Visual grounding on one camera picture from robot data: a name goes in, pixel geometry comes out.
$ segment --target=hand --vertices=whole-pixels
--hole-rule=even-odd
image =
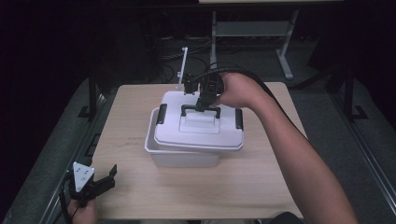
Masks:
[[[220,74],[224,83],[224,93],[213,105],[227,105],[234,108],[252,109],[258,100],[267,95],[262,87],[250,77],[238,73]]]
[[[95,224],[97,219],[95,199],[88,201],[87,206],[78,207],[77,200],[71,200],[67,211],[72,218],[73,224]]]

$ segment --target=human arm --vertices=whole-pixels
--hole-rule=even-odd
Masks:
[[[67,206],[73,224],[95,224],[97,221],[96,200],[90,200],[87,206],[81,208],[77,200],[71,200]]]
[[[307,223],[358,223],[340,183],[307,139],[253,79],[221,75],[216,104],[250,108],[260,119],[291,196]]]

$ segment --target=tabletop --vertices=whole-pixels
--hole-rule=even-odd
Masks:
[[[266,83],[297,128],[304,128],[285,84]],[[92,158],[95,179],[118,165],[116,187],[97,198],[99,218],[271,218],[301,213],[290,196],[265,131],[243,109],[245,142],[211,168],[157,167],[144,149],[151,111],[176,85],[126,85],[118,90]]]

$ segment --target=white lid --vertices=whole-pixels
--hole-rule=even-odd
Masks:
[[[215,111],[186,110],[183,105],[195,105],[199,92],[185,95],[183,91],[169,91],[163,96],[166,105],[163,123],[155,128],[155,141],[167,150],[184,151],[237,151],[244,141],[244,132],[236,128],[235,109],[219,105],[220,116]]]

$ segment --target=plastic container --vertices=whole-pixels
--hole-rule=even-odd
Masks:
[[[151,112],[148,134],[145,141],[145,150],[151,155],[155,164],[160,167],[215,167],[219,164],[219,152],[193,152],[174,151],[161,149],[161,146],[154,140],[156,120],[159,108]]]
[[[154,140],[163,150],[236,152],[244,143],[242,111],[226,105],[197,112],[199,92],[168,91],[162,99]]]

